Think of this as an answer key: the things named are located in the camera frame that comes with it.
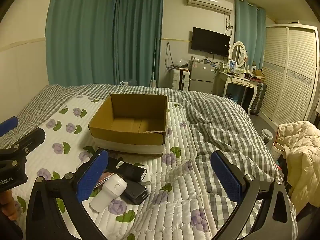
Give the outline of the left hand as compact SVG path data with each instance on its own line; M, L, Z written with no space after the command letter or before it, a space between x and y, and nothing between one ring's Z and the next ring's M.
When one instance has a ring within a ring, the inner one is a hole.
M11 190L1 192L0 204L3 214L7 216L10 220L15 221L18 218L18 213Z

